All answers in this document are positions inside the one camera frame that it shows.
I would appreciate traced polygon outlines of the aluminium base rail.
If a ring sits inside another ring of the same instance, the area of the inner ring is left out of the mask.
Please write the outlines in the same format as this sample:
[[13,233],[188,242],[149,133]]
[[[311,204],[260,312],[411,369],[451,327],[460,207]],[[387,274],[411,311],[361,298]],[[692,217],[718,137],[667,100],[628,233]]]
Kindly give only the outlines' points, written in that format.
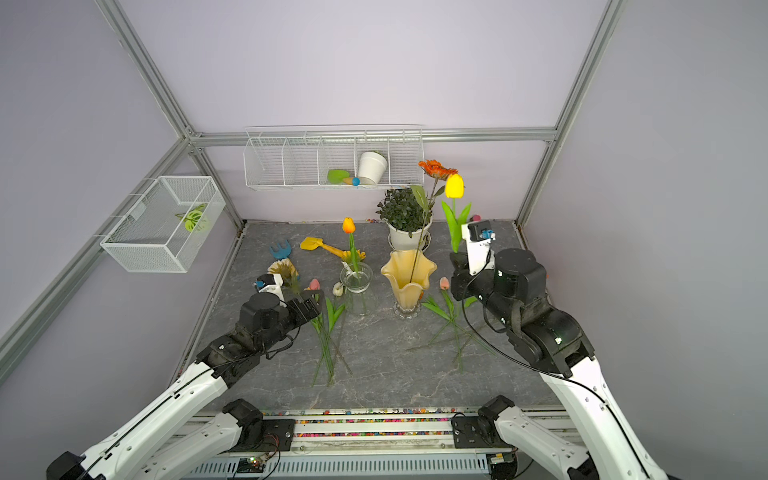
[[198,415],[140,463],[136,479],[602,479],[597,452],[560,408],[495,414],[441,409],[266,416],[258,437],[224,414]]

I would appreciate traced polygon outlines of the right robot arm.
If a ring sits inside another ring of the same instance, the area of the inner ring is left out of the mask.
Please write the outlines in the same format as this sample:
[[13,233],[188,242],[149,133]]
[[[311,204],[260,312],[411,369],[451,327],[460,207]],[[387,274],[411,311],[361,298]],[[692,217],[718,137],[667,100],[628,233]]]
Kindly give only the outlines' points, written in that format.
[[665,479],[610,389],[579,323],[546,295],[546,270],[534,254],[504,249],[489,259],[453,253],[451,292],[474,297],[498,318],[517,355],[555,393],[581,442],[575,445],[525,416],[504,396],[481,410],[487,430],[558,479]]

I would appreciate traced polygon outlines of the aluminium frame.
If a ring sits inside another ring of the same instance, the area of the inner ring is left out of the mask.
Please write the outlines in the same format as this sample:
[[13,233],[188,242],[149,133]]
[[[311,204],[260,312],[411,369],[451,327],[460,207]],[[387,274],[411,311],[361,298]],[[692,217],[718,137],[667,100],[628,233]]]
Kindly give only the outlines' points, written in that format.
[[[249,143],[250,138],[244,132],[201,133],[195,131],[184,116],[170,87],[151,59],[120,3],[100,1],[97,6],[177,134],[176,142],[150,170],[146,178],[123,200],[115,214],[100,227],[100,232],[106,232],[117,226],[124,213],[138,204],[140,196],[150,190],[153,181],[162,175],[172,173],[184,158],[190,158],[201,173],[210,176],[214,184],[219,185],[221,178],[207,156],[207,149],[244,146]],[[285,127],[282,132],[293,140],[325,139],[336,143],[408,139],[411,136],[416,136],[424,142],[545,142],[548,147],[521,208],[520,217],[526,219],[544,183],[544,171],[553,160],[551,154],[564,139],[566,125],[574,117],[577,105],[586,92],[625,7],[626,4],[623,1],[607,2],[563,112],[553,127],[422,129],[414,125],[389,127],[362,125],[342,129],[339,126],[294,126]],[[106,253],[100,246],[99,239],[98,235],[92,236],[20,319],[3,335],[1,339],[1,378],[3,380],[7,380],[13,374],[98,263],[105,258]]]

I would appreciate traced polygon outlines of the white empty pot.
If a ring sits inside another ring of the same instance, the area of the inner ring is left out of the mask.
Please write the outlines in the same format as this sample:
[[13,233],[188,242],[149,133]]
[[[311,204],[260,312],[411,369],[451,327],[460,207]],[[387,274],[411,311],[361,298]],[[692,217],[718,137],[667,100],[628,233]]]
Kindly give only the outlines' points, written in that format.
[[380,182],[388,168],[388,160],[376,151],[363,152],[359,159],[357,178],[363,185],[375,185]]

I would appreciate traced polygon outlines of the yellow toy shovel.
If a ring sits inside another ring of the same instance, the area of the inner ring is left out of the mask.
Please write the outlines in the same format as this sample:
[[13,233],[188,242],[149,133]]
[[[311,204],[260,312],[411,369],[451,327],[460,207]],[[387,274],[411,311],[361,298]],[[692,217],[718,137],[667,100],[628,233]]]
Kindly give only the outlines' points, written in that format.
[[302,250],[306,251],[314,251],[317,249],[323,249],[337,257],[339,257],[342,260],[347,260],[348,253],[346,251],[340,250],[336,247],[330,246],[326,244],[322,239],[316,238],[316,237],[306,237],[301,243],[300,248]]

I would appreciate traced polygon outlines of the pink tulip right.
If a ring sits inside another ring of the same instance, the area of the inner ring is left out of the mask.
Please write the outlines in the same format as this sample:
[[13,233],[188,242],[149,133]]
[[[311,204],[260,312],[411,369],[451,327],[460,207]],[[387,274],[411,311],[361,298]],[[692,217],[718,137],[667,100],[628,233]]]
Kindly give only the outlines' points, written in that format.
[[452,296],[450,287],[450,280],[447,277],[442,277],[439,280],[439,292],[443,304],[439,304],[433,296],[429,296],[423,302],[423,306],[442,321],[441,327],[429,340],[428,345],[434,345],[443,334],[447,334],[449,336],[449,341],[456,347],[454,362],[458,367],[459,372],[462,373],[464,371],[463,353],[469,343],[474,340],[474,334],[459,325],[459,317],[462,314],[463,308],[473,305],[477,300],[475,297],[469,297],[465,300],[455,300]]

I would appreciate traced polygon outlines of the blue toy rake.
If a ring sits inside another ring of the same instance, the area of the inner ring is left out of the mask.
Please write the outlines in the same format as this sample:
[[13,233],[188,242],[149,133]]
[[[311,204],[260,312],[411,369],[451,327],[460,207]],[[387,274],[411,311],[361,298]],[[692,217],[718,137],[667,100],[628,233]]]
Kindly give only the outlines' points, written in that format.
[[288,259],[292,253],[292,247],[288,240],[278,241],[269,247],[270,254],[275,260]]

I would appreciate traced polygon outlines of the yellow fluted vase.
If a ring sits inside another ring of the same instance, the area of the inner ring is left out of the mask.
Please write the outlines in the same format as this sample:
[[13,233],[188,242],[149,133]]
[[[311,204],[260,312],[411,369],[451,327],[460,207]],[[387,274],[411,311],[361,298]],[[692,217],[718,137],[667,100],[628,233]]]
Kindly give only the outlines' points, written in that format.
[[404,319],[418,314],[421,298],[430,287],[430,276],[437,264],[418,249],[394,250],[380,273],[389,281],[394,295],[394,311]]

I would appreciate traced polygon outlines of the clear glass vase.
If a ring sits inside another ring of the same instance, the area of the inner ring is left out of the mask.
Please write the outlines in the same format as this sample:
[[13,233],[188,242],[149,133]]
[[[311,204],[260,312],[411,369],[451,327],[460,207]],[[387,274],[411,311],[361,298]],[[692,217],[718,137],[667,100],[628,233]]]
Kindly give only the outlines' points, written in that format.
[[360,263],[354,270],[349,263],[343,263],[340,280],[344,287],[344,305],[349,315],[364,317],[373,307],[370,285],[373,272],[369,265]]

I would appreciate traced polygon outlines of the yellow sunflower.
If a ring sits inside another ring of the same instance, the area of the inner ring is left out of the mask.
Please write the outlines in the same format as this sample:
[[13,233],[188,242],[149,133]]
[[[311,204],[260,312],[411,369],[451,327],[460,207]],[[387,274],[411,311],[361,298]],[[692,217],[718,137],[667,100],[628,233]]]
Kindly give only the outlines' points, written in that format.
[[362,261],[366,258],[366,253],[357,250],[355,253],[351,251],[344,251],[342,260],[353,270],[356,271],[362,264]]

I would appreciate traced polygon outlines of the orange tulip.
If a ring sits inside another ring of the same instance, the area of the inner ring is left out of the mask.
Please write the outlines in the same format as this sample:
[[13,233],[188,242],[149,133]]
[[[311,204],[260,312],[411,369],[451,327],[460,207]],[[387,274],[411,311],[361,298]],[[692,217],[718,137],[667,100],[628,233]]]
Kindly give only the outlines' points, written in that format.
[[[355,244],[355,237],[354,237],[356,226],[352,218],[346,217],[343,220],[342,230],[345,234],[348,235],[348,247],[349,247],[348,251],[355,253],[357,251],[356,244]],[[353,271],[344,262],[343,270],[344,270],[344,277],[343,277],[342,283],[345,285],[347,289],[351,289],[353,293],[360,293],[361,292],[360,266],[356,271]]]

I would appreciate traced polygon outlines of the cream gerbera flower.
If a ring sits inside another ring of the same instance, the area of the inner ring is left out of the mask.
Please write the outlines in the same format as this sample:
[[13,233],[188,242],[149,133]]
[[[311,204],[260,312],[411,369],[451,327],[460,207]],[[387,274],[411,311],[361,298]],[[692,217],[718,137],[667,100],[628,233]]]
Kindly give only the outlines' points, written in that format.
[[300,291],[300,274],[289,258],[276,260],[268,267],[270,274],[279,275],[282,285],[294,294]]

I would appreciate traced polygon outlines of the orange gerbera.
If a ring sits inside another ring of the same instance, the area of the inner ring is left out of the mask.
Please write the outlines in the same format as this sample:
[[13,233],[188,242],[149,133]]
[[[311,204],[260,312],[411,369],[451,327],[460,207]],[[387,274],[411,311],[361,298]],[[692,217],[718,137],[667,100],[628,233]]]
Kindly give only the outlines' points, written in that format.
[[424,208],[427,215],[431,215],[436,198],[444,194],[445,183],[448,177],[458,172],[457,169],[444,167],[437,160],[420,161],[419,166],[424,173],[435,180],[432,192],[427,194],[421,185],[413,185],[410,189],[413,191],[419,204]]

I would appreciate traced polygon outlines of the green toy shovel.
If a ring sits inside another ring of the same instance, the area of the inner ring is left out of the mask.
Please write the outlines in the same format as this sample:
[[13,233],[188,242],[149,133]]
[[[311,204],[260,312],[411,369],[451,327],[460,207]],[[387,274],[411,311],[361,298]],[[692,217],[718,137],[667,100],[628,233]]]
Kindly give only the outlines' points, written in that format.
[[327,173],[327,181],[330,184],[346,184],[352,186],[359,186],[361,181],[359,178],[351,175],[347,170],[331,169]]

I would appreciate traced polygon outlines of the potted green plant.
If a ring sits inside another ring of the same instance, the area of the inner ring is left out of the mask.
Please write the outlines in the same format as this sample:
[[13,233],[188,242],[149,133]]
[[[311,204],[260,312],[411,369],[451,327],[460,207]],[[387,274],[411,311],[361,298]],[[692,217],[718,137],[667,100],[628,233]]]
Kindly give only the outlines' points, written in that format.
[[388,226],[394,250],[424,250],[432,218],[427,215],[410,188],[389,189],[378,203],[376,213]]

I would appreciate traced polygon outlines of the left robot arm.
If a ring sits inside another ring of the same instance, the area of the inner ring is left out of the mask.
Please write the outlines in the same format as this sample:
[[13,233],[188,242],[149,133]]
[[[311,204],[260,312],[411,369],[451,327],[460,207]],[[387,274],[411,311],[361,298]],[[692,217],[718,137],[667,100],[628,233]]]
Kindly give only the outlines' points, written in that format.
[[168,440],[261,359],[289,349],[300,327],[321,317],[325,304],[321,290],[289,300],[281,293],[252,295],[233,330],[203,349],[166,391],[83,454],[60,455],[47,468],[47,478],[180,479],[222,452],[260,445],[266,433],[263,414],[242,399],[183,439]]

